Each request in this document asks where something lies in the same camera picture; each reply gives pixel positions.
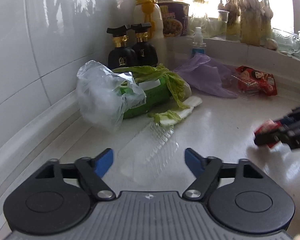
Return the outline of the red snack wrapper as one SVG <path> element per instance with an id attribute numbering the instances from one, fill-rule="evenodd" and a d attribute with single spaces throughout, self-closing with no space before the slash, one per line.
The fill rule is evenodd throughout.
<path id="1" fill-rule="evenodd" d="M 240 66 L 235 69 L 234 78 L 237 87 L 245 93 L 263 93 L 266 96 L 276 96 L 277 87 L 273 74 Z"/>

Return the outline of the clear plastic tray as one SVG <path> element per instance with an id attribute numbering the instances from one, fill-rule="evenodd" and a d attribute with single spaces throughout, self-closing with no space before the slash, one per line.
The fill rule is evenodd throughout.
<path id="1" fill-rule="evenodd" d="M 166 168 L 178 148 L 174 127 L 150 123 L 118 152 L 120 172 L 138 185 L 149 185 Z"/>

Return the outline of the glass mug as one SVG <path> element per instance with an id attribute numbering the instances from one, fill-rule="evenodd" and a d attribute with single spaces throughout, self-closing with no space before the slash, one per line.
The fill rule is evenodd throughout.
<path id="1" fill-rule="evenodd" d="M 300 35 L 273 28 L 273 39 L 277 42 L 277 50 L 288 56 L 300 58 Z"/>

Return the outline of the small red wrapper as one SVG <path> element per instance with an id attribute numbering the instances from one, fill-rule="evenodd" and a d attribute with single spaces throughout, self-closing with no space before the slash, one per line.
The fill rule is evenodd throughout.
<path id="1" fill-rule="evenodd" d="M 263 134 L 267 134 L 267 133 L 270 133 L 270 132 L 273 132 L 275 131 L 276 129 L 278 129 L 279 127 L 281 127 L 282 124 L 281 124 L 281 121 L 280 120 L 267 120 L 266 122 L 264 122 L 258 129 L 256 129 L 254 131 L 254 136 L 255 136 L 255 139 L 254 139 L 254 144 L 258 147 L 261 147 L 261 146 L 267 146 L 268 148 L 273 148 L 274 146 L 276 146 L 278 144 L 277 141 L 275 142 L 259 142 L 257 140 L 257 137 L 259 135 L 263 135 Z"/>

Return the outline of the small blue label bottle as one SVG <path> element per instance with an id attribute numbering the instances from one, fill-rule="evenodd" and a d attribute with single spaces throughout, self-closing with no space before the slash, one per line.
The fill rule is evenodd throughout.
<path id="1" fill-rule="evenodd" d="M 206 43 L 204 42 L 202 28 L 195 27 L 193 42 L 192 42 L 192 56 L 198 54 L 205 54 Z"/>

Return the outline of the yellow cap white bottle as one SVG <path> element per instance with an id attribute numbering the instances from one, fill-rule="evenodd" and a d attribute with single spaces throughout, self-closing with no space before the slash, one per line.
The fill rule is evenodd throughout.
<path id="1" fill-rule="evenodd" d="M 164 24 L 158 0 L 135 0 L 133 14 L 134 24 L 150 23 L 149 35 L 151 38 L 164 38 Z"/>

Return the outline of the clear crumpled plastic bag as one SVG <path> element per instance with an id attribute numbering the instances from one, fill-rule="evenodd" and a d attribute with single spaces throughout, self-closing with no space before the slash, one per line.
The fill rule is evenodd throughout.
<path id="1" fill-rule="evenodd" d="M 94 60 L 78 70 L 76 92 L 83 119 L 111 133 L 120 127 L 126 111 L 146 102 L 131 72 L 115 73 Z"/>

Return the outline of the jar with sprouting garlic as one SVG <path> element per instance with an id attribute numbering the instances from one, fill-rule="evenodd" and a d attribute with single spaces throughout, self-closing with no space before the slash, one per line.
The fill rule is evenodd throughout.
<path id="1" fill-rule="evenodd" d="M 241 10 L 241 42 L 251 46 L 264 46 L 271 38 L 273 11 L 269 0 L 238 0 Z"/>

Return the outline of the black bottle gold collar left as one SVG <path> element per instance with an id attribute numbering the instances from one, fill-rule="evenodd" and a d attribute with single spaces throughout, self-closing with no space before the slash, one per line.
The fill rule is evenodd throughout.
<path id="1" fill-rule="evenodd" d="M 118 28 L 107 28 L 114 42 L 114 49 L 108 55 L 108 68 L 113 70 L 121 67 L 133 67 L 136 65 L 135 51 L 128 46 L 127 31 L 130 26 L 123 25 Z"/>

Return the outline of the purple instant noodle cup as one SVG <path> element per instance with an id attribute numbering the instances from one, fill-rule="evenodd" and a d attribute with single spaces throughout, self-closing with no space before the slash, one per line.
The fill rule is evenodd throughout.
<path id="1" fill-rule="evenodd" d="M 186 36 L 189 4 L 175 1 L 159 2 L 159 8 L 161 10 L 162 21 L 164 24 L 164 36 Z"/>

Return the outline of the purple plastic bag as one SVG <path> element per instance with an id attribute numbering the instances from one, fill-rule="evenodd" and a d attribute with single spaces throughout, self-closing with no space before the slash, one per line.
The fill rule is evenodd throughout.
<path id="1" fill-rule="evenodd" d="M 175 73 L 191 87 L 221 98 L 238 98 L 238 94 L 223 87 L 232 79 L 232 71 L 215 59 L 200 53 L 175 68 Z"/>

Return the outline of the cabbage leaf piece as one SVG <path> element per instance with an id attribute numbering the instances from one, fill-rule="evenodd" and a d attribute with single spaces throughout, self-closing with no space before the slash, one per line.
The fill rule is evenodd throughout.
<path id="1" fill-rule="evenodd" d="M 177 107 L 162 113 L 149 113 L 148 116 L 153 118 L 154 123 L 160 126 L 174 126 L 186 119 L 202 102 L 200 97 L 191 96 L 183 102 L 188 108 L 181 109 Z"/>

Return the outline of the green vegetable package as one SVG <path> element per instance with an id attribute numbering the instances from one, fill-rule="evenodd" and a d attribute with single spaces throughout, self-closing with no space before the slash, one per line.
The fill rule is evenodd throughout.
<path id="1" fill-rule="evenodd" d="M 155 67 L 121 67 L 114 69 L 113 72 L 132 74 L 134 81 L 146 95 L 143 100 L 126 110 L 123 115 L 125 119 L 145 114 L 171 99 L 184 108 L 184 101 L 192 95 L 190 85 L 163 64 Z"/>

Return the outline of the black bottle gold collar right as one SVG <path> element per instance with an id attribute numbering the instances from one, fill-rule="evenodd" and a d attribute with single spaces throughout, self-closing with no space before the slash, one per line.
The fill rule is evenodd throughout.
<path id="1" fill-rule="evenodd" d="M 136 38 L 136 44 L 132 46 L 132 49 L 135 51 L 136 65 L 156 67 L 158 64 L 157 52 L 154 46 L 148 42 L 148 29 L 151 28 L 151 24 L 132 24 L 130 28 L 134 30 Z"/>

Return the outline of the black bottle gold collar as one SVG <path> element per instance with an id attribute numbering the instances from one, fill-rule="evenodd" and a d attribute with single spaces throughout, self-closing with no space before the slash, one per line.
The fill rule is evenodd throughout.
<path id="1" fill-rule="evenodd" d="M 108 55 L 108 68 L 113 70 L 121 67 L 133 67 L 136 65 L 135 51 L 128 46 L 127 31 L 130 26 L 123 25 L 118 28 L 107 28 L 114 42 L 114 49 Z"/>
<path id="2" fill-rule="evenodd" d="M 148 29 L 151 28 L 151 24 L 132 24 L 130 28 L 134 30 L 136 38 L 136 44 L 132 46 L 132 49 L 135 51 L 136 65 L 156 67 L 158 64 L 157 52 L 154 46 L 148 42 Z"/>

